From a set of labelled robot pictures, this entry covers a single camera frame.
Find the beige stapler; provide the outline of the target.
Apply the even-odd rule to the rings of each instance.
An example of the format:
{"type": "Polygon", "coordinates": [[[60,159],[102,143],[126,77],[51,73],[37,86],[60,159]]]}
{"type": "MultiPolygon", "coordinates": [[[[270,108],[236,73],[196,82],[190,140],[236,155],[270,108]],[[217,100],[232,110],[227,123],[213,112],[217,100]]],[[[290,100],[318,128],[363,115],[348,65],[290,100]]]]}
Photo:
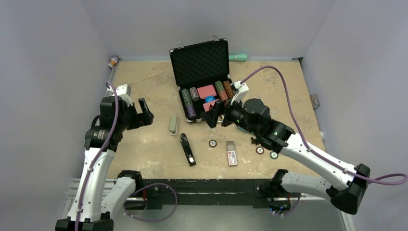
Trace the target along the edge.
{"type": "Polygon", "coordinates": [[[177,134],[178,116],[173,114],[170,117],[169,132],[172,136],[177,134]]]}

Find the black stapler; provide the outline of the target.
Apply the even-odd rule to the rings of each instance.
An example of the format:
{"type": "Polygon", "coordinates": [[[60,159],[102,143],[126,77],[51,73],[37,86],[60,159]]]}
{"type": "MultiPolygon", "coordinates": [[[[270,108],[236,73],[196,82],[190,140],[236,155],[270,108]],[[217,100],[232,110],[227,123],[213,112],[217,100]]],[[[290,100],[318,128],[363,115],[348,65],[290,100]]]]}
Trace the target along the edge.
{"type": "Polygon", "coordinates": [[[189,143],[188,138],[187,138],[187,136],[186,136],[185,133],[181,133],[181,135],[180,135],[180,143],[181,143],[181,146],[182,146],[183,151],[184,151],[184,153],[185,153],[185,156],[186,156],[186,158],[187,158],[187,161],[188,161],[189,166],[194,166],[194,165],[196,165],[196,161],[195,161],[193,152],[192,152],[192,150],[191,150],[190,143],[189,143]]]}

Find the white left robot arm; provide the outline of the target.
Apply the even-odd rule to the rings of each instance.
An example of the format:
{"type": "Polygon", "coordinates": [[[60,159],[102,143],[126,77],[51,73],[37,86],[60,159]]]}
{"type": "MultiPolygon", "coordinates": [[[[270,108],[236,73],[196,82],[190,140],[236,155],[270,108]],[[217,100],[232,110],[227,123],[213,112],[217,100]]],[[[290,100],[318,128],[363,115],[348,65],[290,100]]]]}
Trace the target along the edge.
{"type": "Polygon", "coordinates": [[[114,218],[129,196],[143,192],[141,173],[121,171],[106,196],[107,173],[126,130],[151,125],[154,115],[144,98],[138,99],[141,113],[130,97],[122,94],[104,97],[100,114],[85,135],[85,160],[79,187],[67,217],[56,222],[57,231],[112,231],[114,218]]]}

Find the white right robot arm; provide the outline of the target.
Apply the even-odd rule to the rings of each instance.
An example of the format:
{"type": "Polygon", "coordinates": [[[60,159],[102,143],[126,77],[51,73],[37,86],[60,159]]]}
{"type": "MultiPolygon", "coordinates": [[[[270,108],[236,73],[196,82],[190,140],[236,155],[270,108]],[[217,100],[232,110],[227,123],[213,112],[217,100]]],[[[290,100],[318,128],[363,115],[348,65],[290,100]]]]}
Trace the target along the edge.
{"type": "Polygon", "coordinates": [[[209,111],[201,114],[211,128],[217,125],[219,116],[223,116],[223,127],[235,124],[254,135],[256,143],[263,148],[296,160],[319,175],[303,176],[280,169],[270,183],[274,195],[306,193],[329,200],[345,213],[357,213],[368,187],[365,180],[370,175],[368,166],[341,161],[304,141],[293,128],[272,119],[270,109],[261,99],[249,99],[245,103],[216,101],[209,111]]]}

